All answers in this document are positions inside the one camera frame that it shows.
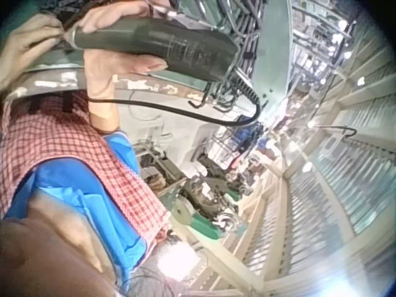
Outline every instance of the power cord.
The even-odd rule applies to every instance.
[[[254,103],[256,106],[256,112],[254,113],[254,116],[246,119],[244,121],[236,122],[236,121],[223,121],[221,119],[215,119],[215,118],[210,118],[208,116],[202,116],[201,114],[197,113],[192,113],[190,111],[185,111],[185,110],[180,110],[178,108],[173,108],[169,106],[164,106],[164,105],[159,105],[155,103],[150,103],[150,102],[143,102],[143,101],[135,101],[135,100],[122,100],[122,99],[88,99],[90,102],[94,103],[116,103],[116,104],[122,104],[122,105],[136,105],[136,106],[143,106],[143,107],[148,107],[148,108],[154,108],[156,110],[163,110],[167,111],[169,113],[175,113],[179,114],[181,116],[187,116],[192,119],[197,119],[199,121],[204,121],[208,122],[211,124],[217,124],[221,126],[226,126],[226,127],[246,127],[250,126],[254,122],[256,122],[261,114],[261,105],[258,101]]]
[[[132,99],[132,96],[135,94],[135,92],[136,92],[136,91],[132,91],[132,92],[131,92],[131,95],[130,95],[129,98],[128,98],[129,101],[132,101],[131,99]],[[131,105],[128,106],[128,112],[129,112],[129,115],[130,115],[132,118],[134,118],[134,119],[136,119],[136,120],[138,120],[138,121],[141,121],[141,122],[153,122],[153,121],[156,121],[156,120],[158,120],[158,119],[162,119],[162,129],[163,129],[164,120],[163,120],[162,116],[156,116],[156,117],[153,118],[153,119],[141,119],[141,118],[139,118],[138,116],[134,115],[134,113],[133,113],[132,110],[131,110]]]

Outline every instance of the red checkered shirt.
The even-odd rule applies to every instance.
[[[150,188],[114,155],[88,121],[86,92],[72,94],[72,112],[64,113],[57,96],[4,105],[0,143],[0,216],[11,206],[18,185],[38,164],[71,157],[84,162],[99,178],[129,223],[145,239],[148,253],[166,236],[169,213]]]

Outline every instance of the person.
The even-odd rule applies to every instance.
[[[117,2],[90,10],[79,26],[90,34],[148,13],[144,1]],[[43,14],[14,30],[0,57],[0,90],[63,33],[58,19]],[[114,98],[115,74],[166,68],[155,56],[88,49],[86,91],[3,102],[1,296],[128,292],[133,271],[164,240],[168,212],[138,176],[117,106],[87,99]]]

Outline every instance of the black cable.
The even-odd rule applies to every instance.
[[[352,131],[351,134],[345,135],[345,138],[349,138],[349,137],[355,136],[356,133],[358,133],[358,131],[357,131],[355,128],[348,127],[348,126],[317,125],[317,126],[314,126],[314,128],[342,129],[342,130],[343,130],[343,133],[345,133],[346,130]]]
[[[260,114],[261,114],[261,106],[259,101],[256,101],[254,105],[256,106],[256,112],[254,113],[254,116],[240,122],[236,121],[223,121],[221,119],[214,119],[210,118],[208,116],[202,116],[201,114],[197,113],[192,113],[190,111],[185,111],[185,110],[179,110],[178,108],[173,108],[169,106],[164,106],[164,105],[159,105],[155,103],[150,103],[150,102],[142,102],[142,101],[134,101],[134,100],[122,100],[122,99],[88,99],[90,102],[94,103],[116,103],[116,104],[123,104],[123,105],[136,105],[136,106],[143,106],[143,107],[148,107],[148,108],[155,108],[156,110],[163,110],[167,111],[169,113],[176,113],[180,114],[181,116],[187,116],[192,119],[198,119],[199,121],[204,121],[212,124],[217,124],[225,127],[247,127],[250,126],[251,124],[255,123]]]
[[[129,98],[128,98],[129,101],[131,100],[131,98],[132,98],[132,96],[133,96],[134,94],[135,94],[135,91],[132,91],[131,95],[130,95]],[[162,119],[162,129],[163,129],[164,120],[163,120],[162,116],[156,116],[156,117],[153,118],[153,119],[140,119],[139,117],[137,117],[136,115],[133,114],[130,105],[128,106],[128,112],[129,112],[129,115],[130,115],[132,118],[137,119],[138,121],[142,121],[142,122],[152,122],[152,121],[155,121],[156,119]]]

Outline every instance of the metal hook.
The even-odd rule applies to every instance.
[[[221,108],[217,107],[217,106],[213,106],[213,108],[221,113],[229,113],[233,108],[234,105],[231,105],[229,108],[222,110]]]
[[[207,85],[206,85],[206,88],[205,88],[205,90],[204,90],[204,96],[202,97],[202,101],[200,102],[200,104],[199,105],[196,105],[194,102],[192,102],[192,101],[188,101],[188,104],[190,104],[193,108],[195,108],[196,110],[198,110],[199,108],[201,108],[201,107],[203,107],[205,104],[206,104],[206,100],[208,99],[208,97],[209,97],[209,93],[210,93],[210,91],[212,90],[212,85],[213,85],[213,83],[208,83]]]
[[[345,138],[349,138],[352,136],[355,136],[358,131],[355,128],[348,127],[346,125],[344,126],[332,126],[332,125],[315,125],[313,128],[319,128],[319,129],[325,129],[325,128],[331,128],[331,129],[342,129],[342,134],[344,135],[346,130],[352,131],[351,134],[345,135]]]

